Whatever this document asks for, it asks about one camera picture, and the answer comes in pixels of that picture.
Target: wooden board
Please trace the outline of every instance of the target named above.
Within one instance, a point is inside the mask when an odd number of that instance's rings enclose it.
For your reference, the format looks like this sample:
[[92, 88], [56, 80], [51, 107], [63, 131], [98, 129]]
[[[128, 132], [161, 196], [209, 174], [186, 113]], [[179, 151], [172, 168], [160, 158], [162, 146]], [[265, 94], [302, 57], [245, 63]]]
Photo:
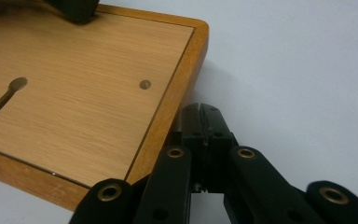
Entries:
[[103, 179], [150, 173], [207, 49], [203, 21], [97, 11], [76, 25], [40, 2], [0, 1], [0, 97], [27, 79], [0, 110], [0, 180], [69, 209]]

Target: white background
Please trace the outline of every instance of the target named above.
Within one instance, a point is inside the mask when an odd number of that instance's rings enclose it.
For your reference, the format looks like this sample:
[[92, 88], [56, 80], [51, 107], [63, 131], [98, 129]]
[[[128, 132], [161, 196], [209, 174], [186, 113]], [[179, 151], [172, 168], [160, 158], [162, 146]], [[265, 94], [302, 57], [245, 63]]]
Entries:
[[[292, 185], [325, 179], [358, 195], [358, 1], [101, 3], [207, 21], [193, 102], [218, 107], [239, 142]], [[24, 195], [0, 184], [0, 223], [69, 220], [70, 212]], [[195, 195], [191, 223], [229, 223], [221, 203]]]

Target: hole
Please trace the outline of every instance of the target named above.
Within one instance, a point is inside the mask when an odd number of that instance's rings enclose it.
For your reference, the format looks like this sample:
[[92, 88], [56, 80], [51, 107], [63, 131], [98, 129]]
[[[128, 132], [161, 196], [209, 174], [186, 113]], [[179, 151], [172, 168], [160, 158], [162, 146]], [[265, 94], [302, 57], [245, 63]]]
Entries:
[[347, 204], [349, 203], [348, 197], [337, 189], [324, 187], [319, 190], [324, 198], [330, 203]]
[[214, 133], [213, 135], [216, 136], [216, 137], [223, 137], [222, 133]]
[[14, 96], [16, 91], [21, 90], [27, 85], [27, 78], [18, 77], [10, 82], [8, 85], [7, 91], [0, 98], [0, 110], [4, 107], [5, 104]]
[[251, 159], [255, 156], [255, 153], [251, 149], [241, 148], [238, 150], [238, 155], [245, 159]]
[[139, 83], [139, 87], [142, 90], [147, 90], [152, 86], [152, 83], [149, 80], [143, 80]]
[[179, 148], [172, 148], [167, 152], [168, 156], [171, 158], [179, 158], [185, 155], [185, 152]]
[[287, 211], [287, 216], [289, 216], [290, 219], [292, 219], [293, 221], [296, 221], [296, 222], [304, 221], [304, 217], [299, 212], [297, 212], [295, 210]]
[[98, 198], [103, 202], [110, 202], [121, 194], [121, 187], [118, 184], [105, 186], [98, 191]]
[[153, 218], [159, 221], [167, 219], [168, 216], [169, 213], [166, 209], [159, 208], [153, 212]]

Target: wooden tray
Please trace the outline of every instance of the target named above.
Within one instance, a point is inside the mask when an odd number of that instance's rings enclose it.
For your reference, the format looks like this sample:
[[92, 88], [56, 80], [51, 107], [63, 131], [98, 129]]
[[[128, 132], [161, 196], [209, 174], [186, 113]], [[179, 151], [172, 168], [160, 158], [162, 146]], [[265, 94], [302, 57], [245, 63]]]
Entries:
[[0, 1], [0, 180], [74, 210], [106, 178], [148, 175], [205, 57], [204, 21], [99, 5], [66, 21]]

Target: wooden frame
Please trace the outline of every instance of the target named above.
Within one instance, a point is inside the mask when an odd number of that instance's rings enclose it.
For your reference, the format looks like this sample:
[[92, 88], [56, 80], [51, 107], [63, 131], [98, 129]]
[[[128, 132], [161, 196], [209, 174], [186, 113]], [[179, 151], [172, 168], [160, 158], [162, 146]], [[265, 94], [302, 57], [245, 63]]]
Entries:
[[[209, 28], [204, 21], [142, 10], [99, 5], [97, 11], [193, 28], [186, 48], [148, 126], [142, 145], [125, 176], [125, 180], [133, 184], [151, 172], [178, 111], [191, 94], [207, 51]], [[37, 164], [1, 152], [0, 181], [69, 210], [76, 208], [89, 189], [89, 186], [76, 180], [52, 174], [43, 167], [38, 167]]]

